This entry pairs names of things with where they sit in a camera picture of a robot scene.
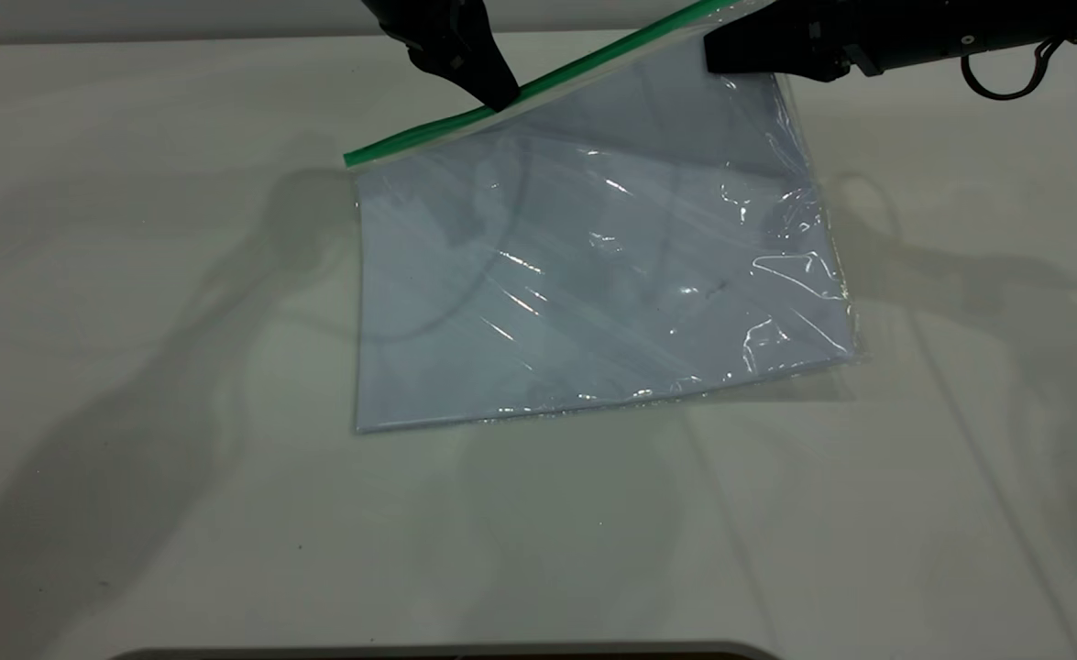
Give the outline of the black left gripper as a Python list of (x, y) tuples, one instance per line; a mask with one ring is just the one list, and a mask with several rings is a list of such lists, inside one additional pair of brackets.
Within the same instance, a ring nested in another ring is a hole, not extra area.
[[(498, 50), (482, 1), (363, 1), (383, 32), (410, 47), (412, 66), (450, 81), (492, 112), (518, 100), (520, 84)], [(436, 45), (461, 47), (446, 58)]]

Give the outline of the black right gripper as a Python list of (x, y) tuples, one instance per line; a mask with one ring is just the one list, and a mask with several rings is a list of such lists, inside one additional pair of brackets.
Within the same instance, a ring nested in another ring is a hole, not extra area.
[(821, 83), (852, 68), (875, 78), (957, 60), (965, 70), (987, 18), (987, 1), (773, 1), (711, 30), (703, 51), (714, 74), (781, 72)]

